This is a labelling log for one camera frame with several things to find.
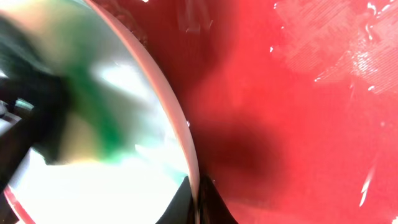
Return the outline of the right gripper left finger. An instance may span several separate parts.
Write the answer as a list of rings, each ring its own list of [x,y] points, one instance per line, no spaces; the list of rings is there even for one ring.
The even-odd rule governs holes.
[[[193,199],[188,177],[184,178],[156,224],[193,224]]]

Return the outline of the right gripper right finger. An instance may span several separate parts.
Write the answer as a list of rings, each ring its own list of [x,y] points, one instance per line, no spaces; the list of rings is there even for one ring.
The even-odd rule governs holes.
[[[200,224],[238,224],[208,176],[200,179],[198,208]]]

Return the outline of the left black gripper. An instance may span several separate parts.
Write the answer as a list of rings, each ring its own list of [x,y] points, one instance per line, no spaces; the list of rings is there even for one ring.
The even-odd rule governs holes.
[[[1,19],[1,73],[1,205],[33,223],[9,183],[32,147],[48,164],[59,159],[70,94],[66,81],[52,74],[25,33],[6,18]]]

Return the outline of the yellow green sponge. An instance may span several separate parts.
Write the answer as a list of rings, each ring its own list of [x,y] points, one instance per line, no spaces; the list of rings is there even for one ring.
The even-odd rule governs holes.
[[[32,28],[34,45],[46,64],[46,78],[63,94],[54,135],[40,147],[48,164],[72,160],[68,148],[109,156],[124,142],[110,103],[115,96],[102,78],[127,48],[101,19],[47,20]]]

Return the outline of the white plate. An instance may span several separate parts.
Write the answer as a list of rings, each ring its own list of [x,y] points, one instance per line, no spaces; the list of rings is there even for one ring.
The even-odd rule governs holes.
[[[38,55],[32,28],[47,20],[101,19],[128,51],[102,75],[115,92],[110,103],[123,144],[106,157],[68,148],[72,160],[53,165],[30,148],[9,185],[33,223],[156,223],[185,177],[196,223],[199,180],[192,136],[134,19],[112,1],[2,1],[2,18],[25,33]]]

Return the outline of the red plastic tray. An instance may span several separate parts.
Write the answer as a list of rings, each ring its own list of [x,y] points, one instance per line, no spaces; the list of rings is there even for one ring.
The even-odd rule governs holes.
[[[112,1],[237,223],[397,222],[396,1]],[[200,223],[198,197],[197,222]]]

